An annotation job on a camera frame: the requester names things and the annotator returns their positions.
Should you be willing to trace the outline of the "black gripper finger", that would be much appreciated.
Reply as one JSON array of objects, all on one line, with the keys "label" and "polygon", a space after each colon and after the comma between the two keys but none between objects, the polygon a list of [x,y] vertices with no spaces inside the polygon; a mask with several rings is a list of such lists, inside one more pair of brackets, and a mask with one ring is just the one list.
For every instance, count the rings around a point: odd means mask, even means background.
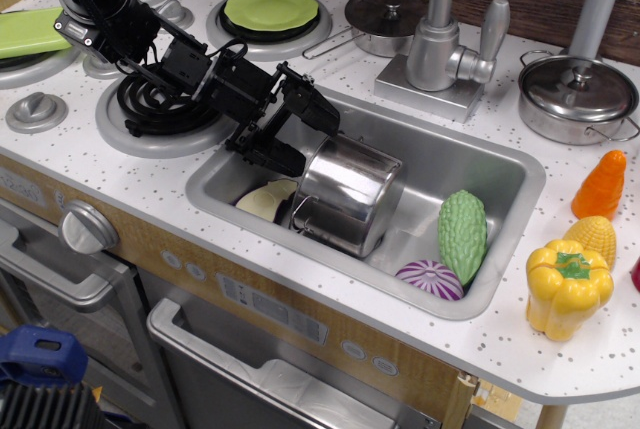
[{"label": "black gripper finger", "polygon": [[306,166],[306,157],[301,152],[278,140],[254,145],[244,154],[244,159],[288,177],[301,176]]},{"label": "black gripper finger", "polygon": [[284,108],[303,123],[328,136],[336,136],[340,113],[313,86],[287,86],[283,89]]}]

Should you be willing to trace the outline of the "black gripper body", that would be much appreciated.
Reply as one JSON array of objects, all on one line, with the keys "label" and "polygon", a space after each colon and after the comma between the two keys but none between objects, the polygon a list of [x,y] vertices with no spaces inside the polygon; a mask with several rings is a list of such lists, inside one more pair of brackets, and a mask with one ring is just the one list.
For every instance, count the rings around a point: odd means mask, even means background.
[{"label": "black gripper body", "polygon": [[293,115],[284,108],[283,89],[287,86],[314,87],[314,84],[286,63],[269,74],[239,51],[218,53],[207,74],[202,99],[237,123],[225,142],[227,149],[244,158],[254,145],[281,141],[277,134]]}]

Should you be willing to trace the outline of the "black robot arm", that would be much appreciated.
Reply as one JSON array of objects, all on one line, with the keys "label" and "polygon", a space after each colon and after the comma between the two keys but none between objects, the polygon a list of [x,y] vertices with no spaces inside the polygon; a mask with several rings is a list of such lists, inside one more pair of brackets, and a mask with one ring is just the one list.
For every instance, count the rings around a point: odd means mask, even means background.
[{"label": "black robot arm", "polygon": [[245,57],[244,38],[214,52],[139,0],[60,0],[55,30],[72,45],[124,73],[116,98],[135,137],[235,127],[226,147],[250,163],[297,177],[306,165],[277,134],[291,116],[328,136],[340,115],[311,79],[285,62],[268,74]]}]

